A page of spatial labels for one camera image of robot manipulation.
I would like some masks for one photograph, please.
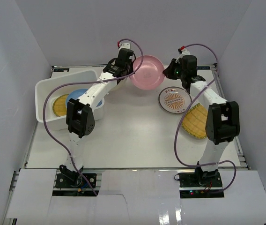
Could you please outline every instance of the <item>orange sunburst design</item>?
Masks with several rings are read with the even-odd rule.
[[[177,93],[170,93],[164,98],[164,103],[167,107],[173,110],[180,109],[184,106],[184,98]]]

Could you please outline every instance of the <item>white table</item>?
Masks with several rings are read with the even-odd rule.
[[[101,73],[103,67],[93,69]],[[211,70],[199,70],[198,74],[208,82],[213,79]],[[169,86],[180,87],[181,82],[165,79],[156,90],[140,90],[128,79],[124,87],[110,92],[105,97],[104,118],[96,122],[92,134],[83,137],[84,168],[182,167],[174,155],[174,136],[181,115],[170,114],[158,104],[160,91]],[[217,91],[215,83],[211,87]],[[52,133],[68,146],[66,129]],[[207,139],[198,140],[181,129],[177,142],[180,159],[187,164],[196,164],[206,142]],[[58,168],[66,158],[65,149],[54,142],[39,123],[26,168]],[[240,166],[236,141],[228,145],[221,160],[231,160]]]

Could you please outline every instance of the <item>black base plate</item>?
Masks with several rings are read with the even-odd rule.
[[[96,173],[84,173],[83,175],[89,180],[89,182],[91,178],[94,179],[94,181],[90,182],[90,184],[93,188],[95,188],[96,187]],[[74,188],[70,185],[67,178],[62,173],[57,174],[55,187],[56,188]]]
[[[208,184],[210,184],[210,182],[212,182],[211,187],[222,188],[222,179],[219,172],[217,172],[217,175],[214,177],[202,179],[200,183],[198,179],[196,179],[195,174],[192,172],[182,172],[178,175],[181,188],[206,187]]]

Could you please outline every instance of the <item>white plate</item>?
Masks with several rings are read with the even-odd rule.
[[[168,87],[163,89],[158,97],[161,107],[173,114],[185,112],[191,103],[191,96],[183,88]]]

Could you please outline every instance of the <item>yellow round placemat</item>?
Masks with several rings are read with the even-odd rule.
[[[53,113],[56,116],[65,116],[67,114],[66,99],[68,94],[61,95],[53,103]]]
[[[207,109],[200,103],[196,104],[192,109],[187,112],[184,120],[182,121],[182,127],[190,135],[202,139],[206,138],[206,120]]]

